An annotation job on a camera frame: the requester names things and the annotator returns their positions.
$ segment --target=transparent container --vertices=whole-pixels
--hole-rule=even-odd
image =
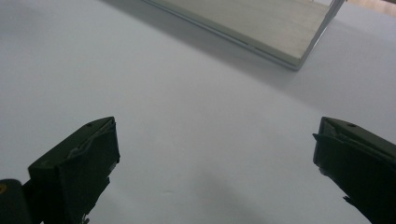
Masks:
[[[345,0],[144,0],[298,70]]]

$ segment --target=glass box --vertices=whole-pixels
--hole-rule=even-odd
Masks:
[[[345,0],[145,0],[298,70]]]

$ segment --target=white surface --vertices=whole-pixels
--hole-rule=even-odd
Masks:
[[[92,223],[369,223],[311,133],[329,116],[396,142],[393,18],[344,5],[294,73],[140,1],[0,4],[0,178],[112,115]]]
[[[299,65],[329,7],[310,0],[150,0]]]

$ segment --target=white table surface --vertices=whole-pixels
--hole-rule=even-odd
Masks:
[[[328,116],[396,142],[395,30],[345,4],[296,73],[137,0],[0,0],[0,178],[114,116],[92,224],[369,223],[311,133]]]

